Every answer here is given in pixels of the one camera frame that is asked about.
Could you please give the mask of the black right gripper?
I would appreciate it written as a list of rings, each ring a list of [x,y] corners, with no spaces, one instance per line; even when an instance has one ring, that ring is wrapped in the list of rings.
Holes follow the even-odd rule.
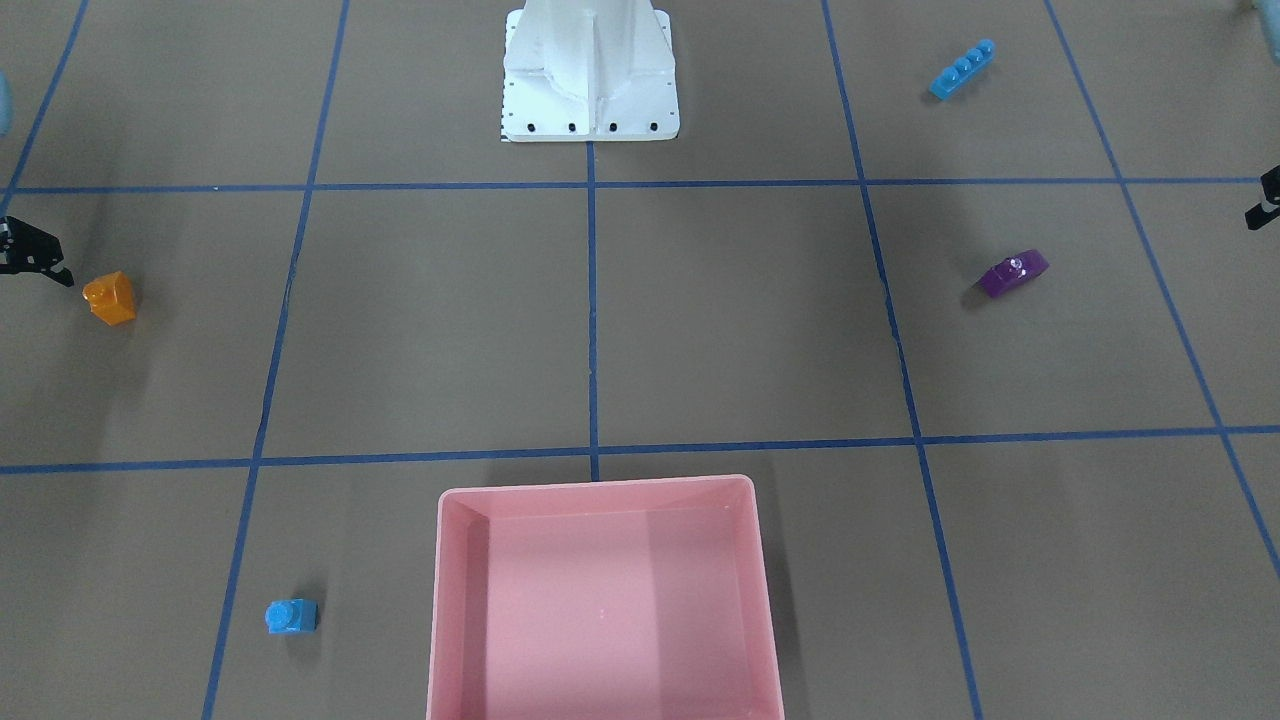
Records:
[[[1,220],[1,273],[18,275],[35,273],[47,277],[63,287],[74,287],[70,269],[61,266],[60,240],[46,231],[15,217]]]

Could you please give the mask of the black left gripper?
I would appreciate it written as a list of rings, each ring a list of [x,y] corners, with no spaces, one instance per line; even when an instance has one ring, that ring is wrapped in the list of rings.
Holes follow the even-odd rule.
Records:
[[[1245,225],[1260,231],[1280,217],[1280,167],[1274,167],[1260,177],[1263,200],[1245,210]]]

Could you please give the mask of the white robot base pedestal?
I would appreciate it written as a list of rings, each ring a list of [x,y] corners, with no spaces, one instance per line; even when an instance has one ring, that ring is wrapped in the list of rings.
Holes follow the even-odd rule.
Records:
[[[504,23],[500,140],[678,137],[671,18],[649,1],[526,1]]]

